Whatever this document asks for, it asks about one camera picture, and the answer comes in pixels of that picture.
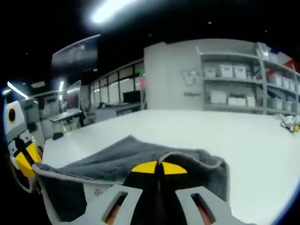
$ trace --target white shelving unit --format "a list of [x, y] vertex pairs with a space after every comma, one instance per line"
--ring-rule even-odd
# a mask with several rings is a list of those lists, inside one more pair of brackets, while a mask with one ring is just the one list
[[[284, 93], [292, 93], [296, 96], [295, 103], [299, 102], [299, 83], [300, 83], [300, 74], [295, 71], [295, 68], [289, 68], [285, 65], [281, 65], [269, 60], [263, 60], [260, 52], [257, 50], [256, 55], [251, 54], [242, 54], [237, 52], [201, 52], [197, 47], [197, 52], [200, 57], [200, 66], [201, 66], [201, 76], [203, 77], [203, 95], [202, 100], [205, 102], [204, 109], [205, 110], [232, 110], [232, 111], [245, 111], [245, 112], [254, 112], [254, 113], [262, 113], [262, 114], [274, 114], [274, 113], [282, 113], [289, 115], [297, 115], [300, 114], [299, 109], [296, 107], [296, 112], [290, 112], [285, 110], [277, 110], [267, 107], [267, 98], [268, 98], [268, 88], [275, 88]], [[261, 79], [237, 79], [237, 78], [223, 78], [223, 77], [204, 77], [203, 75], [203, 67], [202, 64], [204, 62], [233, 62], [233, 63], [244, 63], [244, 64], [252, 64], [253, 66], [258, 66], [261, 70]], [[280, 71], [284, 73], [290, 73], [293, 75], [293, 80], [295, 81], [295, 92], [284, 87], [276, 86], [274, 84], [268, 83], [266, 78], [266, 68]], [[257, 107], [247, 107], [247, 106], [233, 106], [233, 105], [216, 105], [216, 104], [207, 104], [206, 103], [206, 91], [205, 85], [207, 82], [230, 82], [230, 83], [247, 83], [256, 88], [258, 85], [262, 86], [263, 91], [263, 99], [262, 106]]]

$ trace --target white storage bin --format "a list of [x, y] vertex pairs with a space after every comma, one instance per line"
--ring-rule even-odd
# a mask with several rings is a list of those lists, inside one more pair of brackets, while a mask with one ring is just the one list
[[291, 111], [293, 107], [293, 102], [291, 101], [283, 101], [282, 108], [287, 111]]
[[227, 95], [223, 91], [211, 90], [210, 101], [213, 104], [226, 104]]
[[238, 99], [236, 97], [229, 97], [228, 104], [229, 105], [238, 105]]
[[270, 52], [270, 61], [277, 63], [277, 55]]
[[246, 79], [247, 78], [247, 70], [245, 66], [233, 66], [234, 75], [237, 79]]
[[220, 65], [221, 77], [233, 78], [233, 67], [229, 64]]
[[247, 106], [255, 107], [255, 97], [254, 96], [247, 96]]
[[282, 86], [282, 76], [279, 74], [276, 74], [276, 73], [272, 74], [269, 77], [269, 81], [270, 81], [270, 83], [275, 84], [277, 86]]
[[204, 68], [205, 77], [213, 78], [216, 77], [216, 68], [213, 67], [205, 67]]
[[296, 83], [293, 80], [290, 80], [290, 90], [295, 92]]
[[274, 109], [280, 109], [282, 110], [282, 104], [283, 104], [283, 100], [279, 99], [279, 98], [272, 98], [271, 99], [271, 103], [272, 103], [272, 108]]
[[286, 89], [290, 89], [290, 79], [282, 77], [282, 86]]
[[292, 110], [296, 112], [298, 109], [298, 114], [300, 114], [300, 103], [294, 102], [292, 105]]
[[246, 99], [245, 98], [238, 98], [238, 105], [239, 106], [246, 106]]

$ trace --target glass window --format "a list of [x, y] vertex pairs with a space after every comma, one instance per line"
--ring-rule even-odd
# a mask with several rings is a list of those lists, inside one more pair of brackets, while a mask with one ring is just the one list
[[91, 105], [93, 105], [95, 103], [95, 99], [94, 99], [94, 84], [92, 84], [90, 86], [90, 103]]
[[140, 90], [141, 89], [141, 82], [140, 82], [140, 77], [135, 78], [135, 90]]
[[107, 79], [104, 78], [100, 80], [100, 93], [101, 93], [101, 102], [108, 102], [108, 93], [107, 93]]
[[94, 83], [94, 93], [95, 93], [95, 103], [99, 103], [100, 102], [100, 87], [99, 87], [99, 82], [95, 82]]
[[135, 73], [138, 74], [140, 71], [144, 70], [144, 62], [135, 65]]
[[109, 102], [116, 103], [119, 102], [119, 83], [118, 74], [114, 73], [108, 77], [109, 83]]
[[101, 101], [107, 103], [108, 102], [108, 94], [107, 94], [107, 86], [101, 87]]
[[133, 91], [133, 79], [125, 79], [120, 81], [121, 102], [124, 101], [123, 93]]
[[132, 74], [133, 74], [133, 68], [132, 67], [122, 69], [122, 70], [120, 70], [120, 79], [128, 77]]

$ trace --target yellow robot part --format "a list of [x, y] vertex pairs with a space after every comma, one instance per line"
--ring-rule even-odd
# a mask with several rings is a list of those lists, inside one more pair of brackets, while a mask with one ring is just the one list
[[15, 160], [25, 177], [34, 177], [35, 174], [32, 170], [31, 165], [26, 160], [25, 156], [22, 152], [20, 152], [16, 157]]
[[167, 162], [162, 162], [162, 164], [163, 164], [165, 175], [187, 173], [187, 171], [179, 165], [175, 165]]
[[34, 143], [31, 143], [26, 150], [28, 151], [28, 153], [30, 154], [31, 158], [33, 159], [33, 161], [35, 163], [40, 163], [42, 162], [42, 159], [40, 157], [40, 155], [38, 154], [38, 151], [36, 149], [36, 146]]
[[131, 171], [138, 173], [154, 173], [157, 161], [142, 163], [134, 167]]

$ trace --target wall logo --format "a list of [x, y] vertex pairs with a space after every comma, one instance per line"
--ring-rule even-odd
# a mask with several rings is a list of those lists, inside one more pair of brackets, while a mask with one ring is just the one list
[[[182, 78], [184, 80], [186, 87], [192, 87], [192, 86], [201, 86], [201, 75], [196, 70], [182, 70], [181, 71]], [[184, 97], [199, 97], [201, 96], [201, 90], [200, 92], [184, 92]]]
[[201, 76], [196, 70], [182, 70], [181, 75], [183, 77], [186, 86], [201, 86]]

